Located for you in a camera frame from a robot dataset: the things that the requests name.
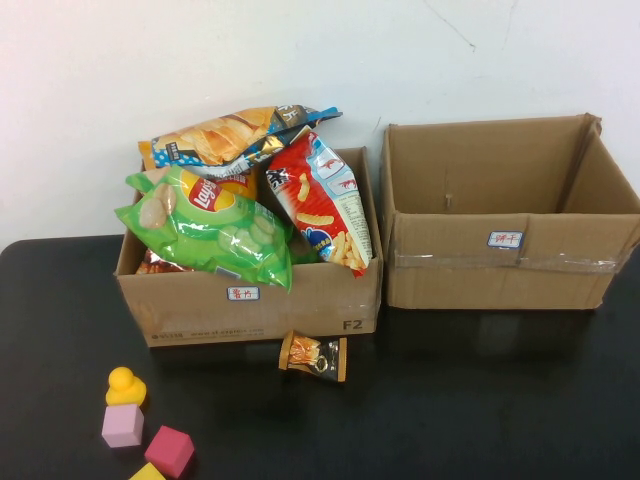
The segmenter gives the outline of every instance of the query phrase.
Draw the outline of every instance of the toy block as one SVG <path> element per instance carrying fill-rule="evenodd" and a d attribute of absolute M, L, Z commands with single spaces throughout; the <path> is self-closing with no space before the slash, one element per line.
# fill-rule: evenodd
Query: toy block
<path fill-rule="evenodd" d="M 107 407 L 102 423 L 102 438 L 111 448 L 142 443 L 144 416 L 135 403 Z"/>
<path fill-rule="evenodd" d="M 165 478 L 156 467 L 154 467 L 150 463 L 147 463 L 129 480 L 165 480 Z"/>
<path fill-rule="evenodd" d="M 193 452 L 193 442 L 189 435 L 163 425 L 153 437 L 144 458 L 165 475 L 178 478 Z"/>

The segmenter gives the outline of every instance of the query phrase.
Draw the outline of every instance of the pink foam block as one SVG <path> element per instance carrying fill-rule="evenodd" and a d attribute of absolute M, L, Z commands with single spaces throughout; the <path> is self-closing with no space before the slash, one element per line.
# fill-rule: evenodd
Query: pink foam block
<path fill-rule="evenodd" d="M 102 438 L 111 448 L 140 445 L 143 423 L 144 416 L 135 403 L 107 407 L 102 424 Z"/>
<path fill-rule="evenodd" d="M 189 435 L 163 425 L 153 437 L 144 458 L 162 473 L 178 478 L 193 452 L 193 442 Z"/>

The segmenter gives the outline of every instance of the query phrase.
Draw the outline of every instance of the open cardboard box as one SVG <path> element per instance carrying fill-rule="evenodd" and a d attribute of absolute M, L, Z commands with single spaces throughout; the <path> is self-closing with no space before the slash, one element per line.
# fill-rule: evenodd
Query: open cardboard box
<path fill-rule="evenodd" d="M 571 117 L 390 126 L 382 163 L 389 305 L 592 309 L 640 240 L 640 201 Z"/>
<path fill-rule="evenodd" d="M 295 265 L 290 293 L 205 272 L 135 275 L 146 247 L 127 230 L 115 275 L 150 347 L 284 338 L 291 329 L 311 337 L 375 331 L 383 260 L 366 149 L 337 153 L 354 171 L 369 224 L 374 258 L 365 275 L 330 263 Z M 286 223 L 264 168 L 258 200 Z"/>

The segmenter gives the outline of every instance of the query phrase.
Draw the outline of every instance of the chip bag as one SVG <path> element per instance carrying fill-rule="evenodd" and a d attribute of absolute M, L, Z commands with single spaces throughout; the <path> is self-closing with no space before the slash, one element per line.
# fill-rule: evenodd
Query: chip bag
<path fill-rule="evenodd" d="M 166 262 L 291 288 L 280 220 L 257 202 L 173 166 L 118 218 Z"/>
<path fill-rule="evenodd" d="M 150 248 L 144 253 L 144 258 L 140 262 L 136 275 L 147 273 L 173 273 L 173 272 L 194 272 L 195 270 L 190 267 L 183 267 L 177 263 L 167 262 L 160 258 L 160 256 L 153 252 Z"/>
<path fill-rule="evenodd" d="M 309 132 L 275 156 L 267 178 L 320 258 L 351 268 L 356 277 L 364 275 L 371 238 L 351 168 Z"/>
<path fill-rule="evenodd" d="M 201 177 L 226 177 L 270 158 L 303 128 L 340 115 L 335 107 L 322 112 L 301 105 L 251 108 L 156 137 L 140 153 L 146 170 L 180 165 Z"/>
<path fill-rule="evenodd" d="M 155 184 L 157 184 L 162 179 L 162 177 L 167 174 L 169 168 L 170 167 L 154 168 L 152 170 L 146 170 L 144 172 L 129 175 L 126 179 L 126 183 L 127 185 L 135 188 L 142 193 L 147 193 L 153 188 Z M 255 170 L 249 170 L 245 173 L 232 175 L 231 177 L 214 179 L 212 181 L 232 193 L 242 195 L 243 197 L 250 198 L 251 200 L 256 199 L 258 193 L 258 185 L 256 182 Z M 192 271 L 193 268 L 184 267 L 182 265 L 178 265 L 177 263 L 167 262 L 163 260 L 162 258 L 160 258 L 160 255 L 148 248 L 144 254 L 142 262 L 140 262 L 140 266 L 138 267 L 136 274 Z"/>
<path fill-rule="evenodd" d="M 162 179 L 162 177 L 167 174 L 168 171 L 169 167 L 154 167 L 150 170 L 145 170 L 144 172 L 129 175 L 125 182 L 130 187 L 133 187 L 142 193 L 146 193 L 151 190 L 151 188 L 153 188 L 153 186 L 158 183 Z M 211 181 L 217 183 L 229 192 L 242 195 L 243 197 L 250 198 L 251 200 L 255 200 L 258 196 L 258 182 L 255 170 L 249 170 L 248 172 L 239 173 L 237 175 L 230 175 L 223 178 L 212 178 Z"/>

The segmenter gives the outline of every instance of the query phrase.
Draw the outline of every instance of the white wall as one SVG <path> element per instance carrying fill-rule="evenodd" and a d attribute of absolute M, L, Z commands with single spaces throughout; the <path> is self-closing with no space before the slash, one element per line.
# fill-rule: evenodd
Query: white wall
<path fill-rule="evenodd" d="M 388 123 L 577 114 L 640 186 L 640 2 L 0 0 L 0 250 L 121 233 L 136 141 L 250 106 Z"/>

